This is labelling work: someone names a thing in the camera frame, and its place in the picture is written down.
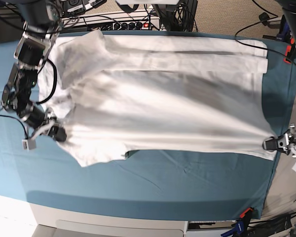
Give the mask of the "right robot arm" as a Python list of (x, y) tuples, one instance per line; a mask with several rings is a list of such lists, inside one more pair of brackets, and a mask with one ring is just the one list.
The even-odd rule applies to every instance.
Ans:
[[(34, 130), (32, 136), (25, 136), (26, 142), (40, 135), (64, 142), (67, 135), (57, 118), (50, 111), (43, 112), (37, 107), (48, 102), (56, 91), (57, 69), (48, 56), (64, 28), (63, 5), (59, 0), (14, 0), (12, 4), (17, 6), (25, 23), (14, 53), (17, 61), (2, 92), (1, 107), (8, 113), (15, 113), (22, 126), (28, 125)], [(52, 67), (52, 89), (45, 99), (34, 102), (32, 89), (46, 63)]]

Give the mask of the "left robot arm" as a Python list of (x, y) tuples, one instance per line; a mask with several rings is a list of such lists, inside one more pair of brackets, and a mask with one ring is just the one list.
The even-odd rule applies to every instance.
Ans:
[[(296, 43), (296, 0), (279, 0), (278, 3), (282, 7)], [(278, 138), (265, 140), (262, 147), (266, 151), (277, 151), (286, 155), (293, 155), (296, 158), (296, 127), (290, 125), (290, 128)]]

